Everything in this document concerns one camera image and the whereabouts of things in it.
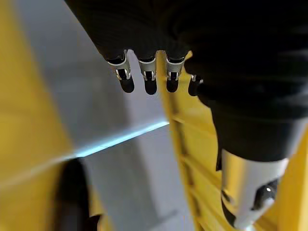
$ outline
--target gray wall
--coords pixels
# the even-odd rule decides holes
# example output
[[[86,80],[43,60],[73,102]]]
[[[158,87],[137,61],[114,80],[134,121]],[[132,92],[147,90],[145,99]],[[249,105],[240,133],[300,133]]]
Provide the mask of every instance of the gray wall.
[[[116,230],[193,230],[169,126],[84,159]]]
[[[132,51],[135,90],[126,94],[63,0],[15,0],[15,5],[77,149],[165,120],[158,93],[145,93]]]

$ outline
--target black sleeve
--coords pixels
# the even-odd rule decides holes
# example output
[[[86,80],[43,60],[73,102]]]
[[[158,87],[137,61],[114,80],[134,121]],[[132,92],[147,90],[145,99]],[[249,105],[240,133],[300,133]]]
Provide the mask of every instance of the black sleeve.
[[[66,0],[104,56],[181,56],[204,78],[221,148],[258,161],[290,156],[308,115],[308,3]]]
[[[289,157],[306,128],[308,3],[285,2],[156,6],[165,33],[193,52],[185,68],[204,77],[198,96],[212,110],[219,146],[251,160]]]

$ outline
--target yellow ladder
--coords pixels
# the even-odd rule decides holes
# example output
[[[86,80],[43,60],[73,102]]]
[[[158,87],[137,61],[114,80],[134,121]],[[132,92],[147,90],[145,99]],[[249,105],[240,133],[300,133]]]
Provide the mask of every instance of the yellow ladder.
[[[165,54],[158,52],[158,85],[195,230],[234,230],[221,208],[221,173],[215,171],[218,145],[211,111],[188,94],[190,75],[186,72],[180,76],[179,89],[167,92],[165,60]],[[308,133],[288,166],[275,205],[250,230],[308,230],[307,141]]]

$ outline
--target yellow wall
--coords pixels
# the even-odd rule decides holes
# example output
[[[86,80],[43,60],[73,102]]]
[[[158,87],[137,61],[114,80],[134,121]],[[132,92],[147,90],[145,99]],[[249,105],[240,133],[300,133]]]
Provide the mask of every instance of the yellow wall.
[[[73,145],[9,0],[0,0],[0,231],[42,231]],[[97,197],[93,210],[101,212]],[[104,230],[111,230],[104,219]]]

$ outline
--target robotic hand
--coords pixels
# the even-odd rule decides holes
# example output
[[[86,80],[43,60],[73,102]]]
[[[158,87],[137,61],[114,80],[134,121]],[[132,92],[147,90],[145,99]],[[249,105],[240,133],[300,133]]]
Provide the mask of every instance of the robotic hand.
[[[243,229],[274,203],[308,116],[308,3],[290,1],[65,0],[125,92],[134,50],[148,94],[155,53],[167,54],[167,89],[184,57],[189,94],[211,108],[228,222]]]

